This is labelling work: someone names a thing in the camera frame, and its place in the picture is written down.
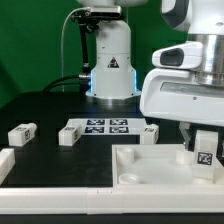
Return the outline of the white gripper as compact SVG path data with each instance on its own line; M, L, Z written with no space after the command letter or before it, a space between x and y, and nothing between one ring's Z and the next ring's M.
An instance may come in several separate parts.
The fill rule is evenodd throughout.
M224 90L198 84L194 69L202 62L203 44L186 42L157 50L155 69L145 77L140 111L145 117L180 121L185 149L190 124L224 127Z

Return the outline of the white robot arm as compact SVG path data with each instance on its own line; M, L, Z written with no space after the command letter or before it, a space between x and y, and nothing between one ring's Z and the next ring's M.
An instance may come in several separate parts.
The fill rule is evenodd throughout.
M97 60L87 95L123 100L136 90L130 70L130 36L110 14L148 0L77 0L85 18L99 24ZM162 0L161 16L186 42L152 54L154 69L139 91L146 117L224 126L224 0Z

